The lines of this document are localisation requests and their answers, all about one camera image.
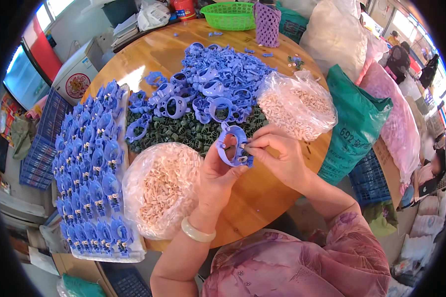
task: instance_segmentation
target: purple mesh bag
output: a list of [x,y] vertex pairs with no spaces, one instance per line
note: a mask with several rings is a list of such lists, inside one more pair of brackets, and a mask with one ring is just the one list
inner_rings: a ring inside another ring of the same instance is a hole
[[256,20],[256,42],[269,48],[279,46],[279,22],[281,11],[256,2],[253,6]]

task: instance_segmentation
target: round wooden table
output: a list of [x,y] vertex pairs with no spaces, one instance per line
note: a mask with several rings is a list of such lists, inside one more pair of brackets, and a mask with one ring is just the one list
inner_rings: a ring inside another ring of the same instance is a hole
[[[258,46],[255,30],[223,31],[221,36],[208,36],[209,32],[220,31],[210,27],[205,20],[192,20],[163,27],[137,39],[125,49],[118,52],[97,74],[84,98],[89,92],[95,95],[101,85],[113,79],[119,85],[128,84],[132,91],[143,90],[150,94],[150,87],[143,76],[150,71],[161,71],[170,77],[183,68],[181,61],[184,50],[193,42],[205,46],[216,43],[221,46],[229,44],[236,51],[244,52],[244,48],[254,50],[254,55],[270,67],[277,67],[282,74],[291,76],[294,67],[288,66],[288,56],[296,54],[304,62],[303,68],[309,70],[315,78],[321,78],[319,83],[326,89],[327,83],[314,60],[294,41],[279,35],[278,48]],[[273,53],[272,57],[263,57],[263,53]],[[304,160],[309,169],[317,173],[327,154],[332,132],[322,134],[311,143],[301,141]],[[136,157],[129,154],[130,163]],[[216,238],[211,247],[219,247],[245,236],[248,236],[271,223],[288,210],[301,195],[283,185],[271,172],[258,161],[254,168],[247,171],[234,185],[230,202],[223,210],[216,225]],[[163,251],[170,241],[152,241],[145,239],[147,248]]]

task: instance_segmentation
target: blue plastic crate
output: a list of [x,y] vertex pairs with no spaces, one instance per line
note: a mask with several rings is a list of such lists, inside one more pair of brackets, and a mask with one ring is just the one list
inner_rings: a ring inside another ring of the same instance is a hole
[[119,297],[152,297],[152,293],[135,267],[106,273],[109,282]]
[[54,88],[38,123],[35,139],[26,158],[20,162],[20,184],[46,190],[53,180],[52,163],[56,155],[56,134],[61,132],[61,123],[73,107]]
[[373,150],[355,165],[349,179],[361,206],[391,199],[387,181]]

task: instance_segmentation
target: red fire extinguisher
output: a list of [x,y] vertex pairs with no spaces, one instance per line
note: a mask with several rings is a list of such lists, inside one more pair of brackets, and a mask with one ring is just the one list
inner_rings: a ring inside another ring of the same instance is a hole
[[192,0],[175,0],[173,5],[180,20],[188,21],[196,19],[195,7]]

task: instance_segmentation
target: pink bag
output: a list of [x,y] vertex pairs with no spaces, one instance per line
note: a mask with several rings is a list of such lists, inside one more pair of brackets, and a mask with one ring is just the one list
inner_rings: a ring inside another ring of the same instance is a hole
[[410,105],[401,94],[398,85],[378,63],[372,63],[360,82],[360,87],[376,98],[390,97],[393,109],[380,136],[400,170],[401,181],[410,183],[411,174],[419,164],[420,139]]

